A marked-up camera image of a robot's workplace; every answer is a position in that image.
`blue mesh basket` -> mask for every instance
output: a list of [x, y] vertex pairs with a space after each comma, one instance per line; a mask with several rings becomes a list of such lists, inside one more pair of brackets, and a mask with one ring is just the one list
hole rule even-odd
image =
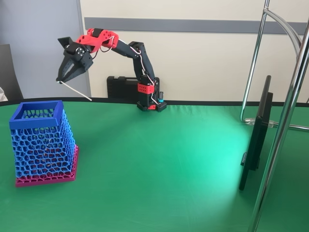
[[10, 129], [17, 178], [72, 171], [75, 140], [62, 101], [21, 103]]

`green tablecloth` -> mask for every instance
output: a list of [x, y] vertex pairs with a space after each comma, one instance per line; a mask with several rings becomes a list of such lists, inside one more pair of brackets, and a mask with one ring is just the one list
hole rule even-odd
[[[0, 231], [246, 232], [276, 129], [260, 169], [238, 191], [252, 127], [237, 106], [65, 102], [80, 147], [74, 182], [15, 188], [9, 119], [0, 107]], [[278, 120], [281, 107], [272, 108]], [[246, 117], [257, 107], [248, 107]], [[309, 108], [293, 123], [309, 125]], [[309, 133], [290, 130], [262, 213], [262, 232], [308, 230]]]

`black monitor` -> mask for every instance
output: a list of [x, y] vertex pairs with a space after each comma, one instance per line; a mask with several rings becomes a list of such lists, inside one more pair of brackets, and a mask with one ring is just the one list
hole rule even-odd
[[249, 170], [255, 171], [259, 166], [261, 150], [268, 129], [270, 110], [272, 105], [272, 93], [268, 91], [270, 80], [271, 76], [267, 76], [259, 108], [256, 114], [248, 151], [243, 154], [241, 160], [243, 170], [239, 184], [240, 190], [244, 190], [245, 188]]

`gray wall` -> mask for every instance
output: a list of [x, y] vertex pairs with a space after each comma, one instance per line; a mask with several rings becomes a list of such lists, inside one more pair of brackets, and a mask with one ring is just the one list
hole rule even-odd
[[[78, 0], [0, 0], [0, 44], [10, 44], [24, 98], [78, 97], [56, 83], [63, 48], [57, 38], [83, 32]], [[68, 82], [90, 96], [86, 74]]]

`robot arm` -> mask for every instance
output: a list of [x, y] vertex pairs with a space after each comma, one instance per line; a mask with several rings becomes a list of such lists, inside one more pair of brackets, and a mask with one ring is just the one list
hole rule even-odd
[[70, 37], [58, 40], [64, 48], [64, 59], [56, 81], [65, 83], [86, 72], [93, 64], [94, 58], [90, 53], [97, 55], [101, 47], [104, 46], [122, 56], [133, 59], [134, 72], [139, 81], [138, 107], [143, 111], [154, 109], [162, 111], [166, 108], [166, 103], [163, 102], [163, 93], [159, 92], [159, 85], [155, 80], [154, 70], [144, 43], [126, 44], [119, 40], [118, 35], [114, 32], [103, 29], [89, 29], [87, 35], [80, 36], [75, 42]]

